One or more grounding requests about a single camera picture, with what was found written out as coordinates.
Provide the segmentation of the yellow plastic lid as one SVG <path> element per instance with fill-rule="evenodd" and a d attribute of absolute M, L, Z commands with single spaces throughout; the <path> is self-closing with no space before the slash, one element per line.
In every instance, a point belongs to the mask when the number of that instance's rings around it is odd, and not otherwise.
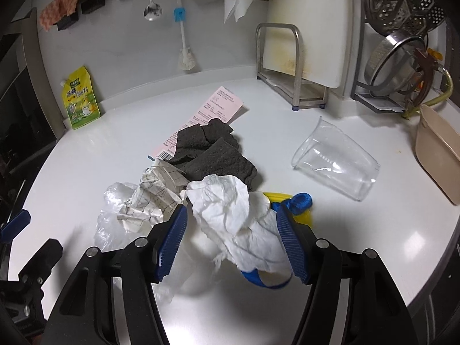
<path fill-rule="evenodd" d="M 313 199 L 310 194 L 300 192 L 295 195 L 288 195 L 277 192 L 264 192 L 264 195 L 269 199 L 272 210 L 277 212 L 280 205 L 284 203 L 297 223 L 312 227 L 311 208 Z"/>

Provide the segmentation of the white tissue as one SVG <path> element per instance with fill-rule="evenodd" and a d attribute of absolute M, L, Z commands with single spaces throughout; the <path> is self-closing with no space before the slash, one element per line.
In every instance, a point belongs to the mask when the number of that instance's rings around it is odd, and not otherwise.
<path fill-rule="evenodd" d="M 217 264 L 226 259 L 244 273 L 291 273 L 276 212 L 262 192 L 233 175 L 208 175 L 189 182 L 185 194 L 201 231 L 220 250 Z"/>

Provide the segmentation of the printed paper ball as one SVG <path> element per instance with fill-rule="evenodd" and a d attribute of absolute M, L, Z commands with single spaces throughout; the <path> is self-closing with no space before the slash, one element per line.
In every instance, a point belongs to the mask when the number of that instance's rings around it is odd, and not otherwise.
<path fill-rule="evenodd" d="M 178 168 L 156 159 L 123 203 L 117 220 L 128 232 L 147 234 L 154 225 L 167 221 L 178 204 L 186 203 L 188 183 Z"/>

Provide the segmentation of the clear plastic bag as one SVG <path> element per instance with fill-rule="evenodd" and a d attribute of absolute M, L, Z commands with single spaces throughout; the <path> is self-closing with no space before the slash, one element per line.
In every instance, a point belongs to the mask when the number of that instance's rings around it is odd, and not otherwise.
<path fill-rule="evenodd" d="M 96 231 L 93 237 L 94 244 L 102 252 L 124 248 L 142 236 L 139 232 L 126 230 L 122 221 L 118 219 L 119 210 L 121 210 L 124 202 L 132 197 L 136 187 L 132 183 L 115 182 L 105 190 L 104 205 L 97 217 Z"/>

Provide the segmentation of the clear plastic cup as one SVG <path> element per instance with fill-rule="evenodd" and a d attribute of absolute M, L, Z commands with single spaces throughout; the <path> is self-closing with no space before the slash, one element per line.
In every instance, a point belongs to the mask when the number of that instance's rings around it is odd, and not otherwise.
<path fill-rule="evenodd" d="M 380 171 L 375 158 L 323 118 L 296 150 L 291 166 L 356 202 L 367 197 Z"/>

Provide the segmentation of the black scouring cloth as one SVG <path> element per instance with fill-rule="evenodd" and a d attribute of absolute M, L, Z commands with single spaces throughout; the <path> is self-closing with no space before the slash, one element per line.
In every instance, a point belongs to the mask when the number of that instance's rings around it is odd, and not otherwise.
<path fill-rule="evenodd" d="M 240 153 L 233 129 L 218 118 L 207 125 L 192 125 L 178 132 L 175 154 L 168 162 L 189 181 L 208 175 L 232 175 L 249 190 L 257 176 L 256 167 Z"/>

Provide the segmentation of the pink paper receipt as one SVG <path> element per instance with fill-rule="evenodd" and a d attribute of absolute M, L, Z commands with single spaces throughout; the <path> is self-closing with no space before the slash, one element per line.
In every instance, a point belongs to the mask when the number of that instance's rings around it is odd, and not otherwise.
<path fill-rule="evenodd" d="M 211 119 L 218 119 L 225 124 L 229 124 L 237 112 L 242 108 L 243 102 L 234 93 L 225 87 L 219 87 L 164 143 L 158 146 L 148 158 L 152 161 L 156 159 L 170 160 L 175 154 L 179 131 L 193 125 L 208 125 Z"/>

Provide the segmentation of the black gas stove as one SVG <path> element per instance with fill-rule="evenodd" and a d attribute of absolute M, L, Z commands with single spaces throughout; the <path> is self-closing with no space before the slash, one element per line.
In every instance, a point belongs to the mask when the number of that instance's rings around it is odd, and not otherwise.
<path fill-rule="evenodd" d="M 1 225 L 23 208 L 26 197 L 56 145 L 53 132 L 10 129 L 1 137 Z"/>

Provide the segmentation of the yellow green detergent pouch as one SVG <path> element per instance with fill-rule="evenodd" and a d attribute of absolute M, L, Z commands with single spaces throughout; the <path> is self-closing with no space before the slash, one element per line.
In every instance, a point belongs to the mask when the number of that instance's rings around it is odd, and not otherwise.
<path fill-rule="evenodd" d="M 85 66 L 72 72 L 61 82 L 62 102 L 73 130 L 101 117 L 97 98 L 93 92 L 91 75 Z"/>

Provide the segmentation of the steel cutting board rack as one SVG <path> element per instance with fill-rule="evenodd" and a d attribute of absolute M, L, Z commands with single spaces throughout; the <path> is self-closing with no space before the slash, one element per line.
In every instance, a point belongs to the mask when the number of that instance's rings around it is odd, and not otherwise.
<path fill-rule="evenodd" d="M 262 29 L 290 30 L 295 39 L 296 52 L 294 75 L 267 69 L 263 65 L 264 45 L 261 41 Z M 256 78 L 262 80 L 278 93 L 292 107 L 293 111 L 309 108 L 324 109 L 327 104 L 329 89 L 310 80 L 302 78 L 305 50 L 299 28 L 289 23 L 259 23 L 255 31 L 256 41 Z"/>

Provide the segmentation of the beige plastic basin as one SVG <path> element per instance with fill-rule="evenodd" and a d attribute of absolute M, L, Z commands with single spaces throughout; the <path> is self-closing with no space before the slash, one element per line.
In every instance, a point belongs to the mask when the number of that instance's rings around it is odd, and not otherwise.
<path fill-rule="evenodd" d="M 431 107 L 422 105 L 415 156 L 448 199 L 459 205 L 459 133 Z"/>

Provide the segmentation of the blue white bottle brush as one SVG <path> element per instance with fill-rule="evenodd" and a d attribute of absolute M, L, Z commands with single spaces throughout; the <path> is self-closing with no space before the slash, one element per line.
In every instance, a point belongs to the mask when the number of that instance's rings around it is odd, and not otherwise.
<path fill-rule="evenodd" d="M 174 9 L 174 19 L 175 22 L 179 24 L 182 48 L 179 52 L 179 68 L 182 71 L 191 71 L 196 66 L 196 59 L 191 52 L 190 48 L 187 46 L 185 39 L 185 9 L 183 7 L 177 7 Z"/>

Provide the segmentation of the steel colander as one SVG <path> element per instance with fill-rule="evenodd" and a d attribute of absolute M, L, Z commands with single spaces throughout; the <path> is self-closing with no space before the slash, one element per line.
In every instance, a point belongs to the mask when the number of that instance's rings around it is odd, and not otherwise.
<path fill-rule="evenodd" d="M 424 51 L 425 41 L 406 30 L 396 30 L 375 47 L 364 69 L 367 90 L 373 97 L 386 97 L 401 90 L 415 74 L 415 50 Z"/>

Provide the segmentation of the pink orange dish cloth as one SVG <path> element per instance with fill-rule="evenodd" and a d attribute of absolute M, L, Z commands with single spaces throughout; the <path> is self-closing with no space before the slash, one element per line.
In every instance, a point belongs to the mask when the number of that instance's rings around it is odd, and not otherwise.
<path fill-rule="evenodd" d="M 75 13 L 78 0 L 53 0 L 40 13 L 38 22 L 45 31 L 58 23 L 64 16 Z"/>

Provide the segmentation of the hanging steel spoon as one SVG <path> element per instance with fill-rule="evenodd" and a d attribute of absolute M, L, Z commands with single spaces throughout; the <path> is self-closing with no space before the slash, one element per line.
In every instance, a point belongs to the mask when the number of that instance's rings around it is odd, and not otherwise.
<path fill-rule="evenodd" d="M 161 17 L 162 8 L 154 0 L 149 0 L 148 5 L 144 9 L 143 15 L 147 21 L 153 22 Z"/>

